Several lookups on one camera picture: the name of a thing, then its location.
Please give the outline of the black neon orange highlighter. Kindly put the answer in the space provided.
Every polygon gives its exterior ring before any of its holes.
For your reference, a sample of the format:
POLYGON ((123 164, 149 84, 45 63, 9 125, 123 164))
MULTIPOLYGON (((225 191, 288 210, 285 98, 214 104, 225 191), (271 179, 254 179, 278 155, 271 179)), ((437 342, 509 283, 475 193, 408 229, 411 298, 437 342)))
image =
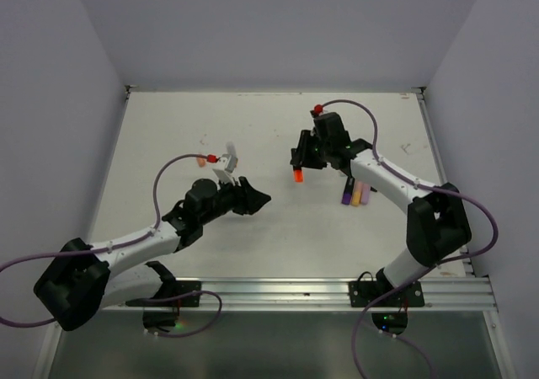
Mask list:
POLYGON ((303 178, 303 172, 302 172, 301 167, 294 167, 293 175, 294 175, 294 180, 296 183, 300 184, 303 182, 304 178, 303 178))

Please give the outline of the pastel orange highlighter body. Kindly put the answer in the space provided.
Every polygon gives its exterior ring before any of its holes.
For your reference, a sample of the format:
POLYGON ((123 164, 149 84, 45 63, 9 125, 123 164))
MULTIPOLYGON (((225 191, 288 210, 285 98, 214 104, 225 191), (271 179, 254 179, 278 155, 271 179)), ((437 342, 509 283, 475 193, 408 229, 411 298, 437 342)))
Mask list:
POLYGON ((227 150, 227 156, 231 159, 231 160, 234 160, 234 161, 237 161, 238 160, 238 157, 237 157, 237 150, 236 150, 236 147, 234 145, 234 143, 232 141, 228 141, 226 143, 226 150, 227 150))

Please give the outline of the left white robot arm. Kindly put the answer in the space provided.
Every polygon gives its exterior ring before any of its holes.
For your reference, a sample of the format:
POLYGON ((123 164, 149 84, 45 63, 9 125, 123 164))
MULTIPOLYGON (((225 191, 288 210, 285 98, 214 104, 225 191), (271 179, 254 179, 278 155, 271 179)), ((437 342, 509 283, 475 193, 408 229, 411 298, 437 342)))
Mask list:
POLYGON ((75 238, 65 244, 34 286, 34 294, 67 331, 84 325, 104 307, 112 280, 137 265, 183 250, 203 227, 228 212, 252 216, 271 196, 241 177, 237 182, 196 180, 156 227, 113 240, 102 248, 75 238))

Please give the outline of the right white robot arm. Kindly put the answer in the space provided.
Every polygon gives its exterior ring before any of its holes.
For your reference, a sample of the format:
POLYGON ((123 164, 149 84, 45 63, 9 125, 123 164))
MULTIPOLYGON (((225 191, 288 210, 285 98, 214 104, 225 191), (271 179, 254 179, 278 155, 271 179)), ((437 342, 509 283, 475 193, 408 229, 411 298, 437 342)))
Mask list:
POLYGON ((330 166, 383 194, 406 216, 406 248, 376 274, 375 294, 391 306, 405 295, 404 283, 438 264, 471 241, 472 233, 458 189, 436 186, 400 168, 394 175, 375 156, 374 146, 350 139, 340 116, 311 112, 314 127, 303 130, 291 149, 294 169, 330 166))

